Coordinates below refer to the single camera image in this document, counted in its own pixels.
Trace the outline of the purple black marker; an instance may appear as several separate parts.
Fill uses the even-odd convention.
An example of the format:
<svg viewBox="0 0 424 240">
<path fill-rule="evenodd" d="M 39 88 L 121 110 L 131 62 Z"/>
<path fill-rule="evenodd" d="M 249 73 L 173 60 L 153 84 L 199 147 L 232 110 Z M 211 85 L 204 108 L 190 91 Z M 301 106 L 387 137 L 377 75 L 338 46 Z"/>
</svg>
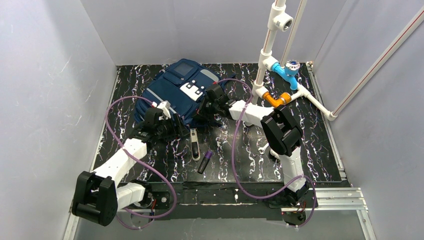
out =
<svg viewBox="0 0 424 240">
<path fill-rule="evenodd" d="M 208 150 L 205 153 L 205 155 L 204 155 L 204 157 L 203 157 L 203 159 L 202 159 L 202 161 L 201 161 L 201 163 L 200 163 L 200 165 L 199 165 L 199 167 L 197 169 L 197 172 L 199 174 L 203 174 L 204 173 L 204 171 L 205 171 L 205 169 L 206 169 L 206 167 L 207 167 L 207 165 L 208 165 L 208 163 L 209 163 L 209 161 L 210 161 L 210 159 L 211 159 L 212 156 L 213 156 L 213 152 L 211 150 Z"/>
</svg>

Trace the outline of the navy blue student backpack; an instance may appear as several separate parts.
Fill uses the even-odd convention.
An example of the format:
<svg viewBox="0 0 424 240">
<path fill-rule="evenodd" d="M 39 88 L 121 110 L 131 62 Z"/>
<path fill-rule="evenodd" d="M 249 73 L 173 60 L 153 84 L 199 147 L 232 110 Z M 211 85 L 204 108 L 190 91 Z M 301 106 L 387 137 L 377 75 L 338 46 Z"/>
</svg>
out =
<svg viewBox="0 0 424 240">
<path fill-rule="evenodd" d="M 226 81 L 196 61 L 182 58 L 160 71 L 144 89 L 135 105 L 134 119 L 138 124 L 145 120 L 145 114 L 153 102 L 170 103 L 170 114 L 179 114 L 187 128 L 220 126 L 212 121 L 195 119 L 197 108 L 206 96 L 206 88 L 219 84 L 225 91 Z"/>
</svg>

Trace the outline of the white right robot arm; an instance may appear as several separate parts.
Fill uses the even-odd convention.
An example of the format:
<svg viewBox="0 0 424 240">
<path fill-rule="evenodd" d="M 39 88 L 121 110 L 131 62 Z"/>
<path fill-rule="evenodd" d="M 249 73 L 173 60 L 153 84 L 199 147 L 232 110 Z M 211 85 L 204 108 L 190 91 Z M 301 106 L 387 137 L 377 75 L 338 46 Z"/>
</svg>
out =
<svg viewBox="0 0 424 240">
<path fill-rule="evenodd" d="M 228 97 L 224 89 L 212 84 L 206 89 L 198 113 L 201 116 L 219 115 L 236 121 L 245 122 L 262 128 L 270 153 L 280 162 L 284 185 L 269 195 L 259 199 L 270 199 L 277 195 L 283 197 L 287 205 L 296 205 L 308 191 L 301 160 L 303 132 L 291 112 L 284 106 L 264 107 L 244 100 Z"/>
</svg>

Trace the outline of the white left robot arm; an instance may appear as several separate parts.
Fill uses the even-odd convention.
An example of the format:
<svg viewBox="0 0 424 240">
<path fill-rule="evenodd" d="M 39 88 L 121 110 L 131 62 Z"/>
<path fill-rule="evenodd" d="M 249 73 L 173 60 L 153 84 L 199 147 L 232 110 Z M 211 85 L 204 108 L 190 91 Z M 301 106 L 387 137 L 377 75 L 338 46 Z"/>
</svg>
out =
<svg viewBox="0 0 424 240">
<path fill-rule="evenodd" d="M 154 144 L 185 137 L 188 130 L 177 114 L 165 109 L 148 108 L 123 146 L 103 165 L 92 172 L 83 171 L 76 180 L 71 213 L 101 226 L 109 225 L 117 211 L 141 202 L 146 186 L 119 183 L 137 161 L 144 158 Z"/>
</svg>

